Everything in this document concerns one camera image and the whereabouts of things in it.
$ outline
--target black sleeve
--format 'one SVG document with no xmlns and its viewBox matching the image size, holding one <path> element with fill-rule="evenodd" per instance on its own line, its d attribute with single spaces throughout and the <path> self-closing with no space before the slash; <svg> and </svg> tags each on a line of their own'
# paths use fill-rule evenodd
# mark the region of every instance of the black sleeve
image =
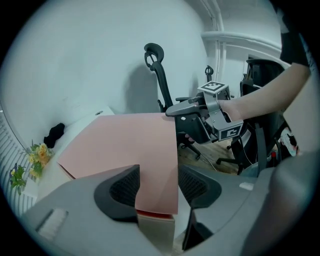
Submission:
<svg viewBox="0 0 320 256">
<path fill-rule="evenodd" d="M 273 7 L 280 24 L 282 43 L 280 59 L 289 64 L 298 63 L 309 67 L 299 32 L 280 9 L 275 6 Z"/>
</svg>

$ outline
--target white corrugated panel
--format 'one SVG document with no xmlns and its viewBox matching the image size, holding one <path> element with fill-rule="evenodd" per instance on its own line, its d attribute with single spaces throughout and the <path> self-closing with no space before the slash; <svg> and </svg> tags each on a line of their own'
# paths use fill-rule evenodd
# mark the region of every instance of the white corrugated panel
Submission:
<svg viewBox="0 0 320 256">
<path fill-rule="evenodd" d="M 9 171 L 15 163 L 25 167 L 24 178 L 31 177 L 29 170 L 31 164 L 28 158 L 21 154 L 23 147 L 12 132 L 5 115 L 0 111 L 0 185 L 4 196 L 15 215 L 21 216 L 27 209 L 34 205 L 35 199 L 23 193 L 18 194 L 16 188 L 11 189 Z"/>
</svg>

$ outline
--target chair armrest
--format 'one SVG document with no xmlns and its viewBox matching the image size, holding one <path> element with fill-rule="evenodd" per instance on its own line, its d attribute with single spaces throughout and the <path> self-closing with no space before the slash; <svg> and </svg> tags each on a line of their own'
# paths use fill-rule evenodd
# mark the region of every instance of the chair armrest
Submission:
<svg viewBox="0 0 320 256">
<path fill-rule="evenodd" d="M 187 101 L 187 100 L 189 100 L 189 99 L 191 99 L 191 97 L 179 97 L 179 98 L 175 98 L 175 100 L 176 100 L 177 102 L 184 102 L 184 101 Z"/>
</svg>

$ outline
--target pink cardboard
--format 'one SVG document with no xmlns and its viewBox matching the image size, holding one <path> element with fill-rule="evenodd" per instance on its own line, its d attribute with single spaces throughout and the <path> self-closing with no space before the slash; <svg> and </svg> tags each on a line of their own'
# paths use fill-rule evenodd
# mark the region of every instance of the pink cardboard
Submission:
<svg viewBox="0 0 320 256">
<path fill-rule="evenodd" d="M 140 165 L 135 208 L 178 213 L 175 119 L 163 113 L 100 116 L 74 138 L 57 162 L 75 179 Z"/>
</svg>

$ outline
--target purple flower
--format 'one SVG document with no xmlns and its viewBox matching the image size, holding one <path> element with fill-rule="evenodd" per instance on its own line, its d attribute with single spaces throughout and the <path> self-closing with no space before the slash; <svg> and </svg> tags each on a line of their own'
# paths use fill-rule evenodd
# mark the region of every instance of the purple flower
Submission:
<svg viewBox="0 0 320 256">
<path fill-rule="evenodd" d="M 15 163 L 13 169 L 9 171 L 10 184 L 12 184 L 12 177 L 17 171 L 18 171 L 18 165 L 17 163 Z"/>
</svg>

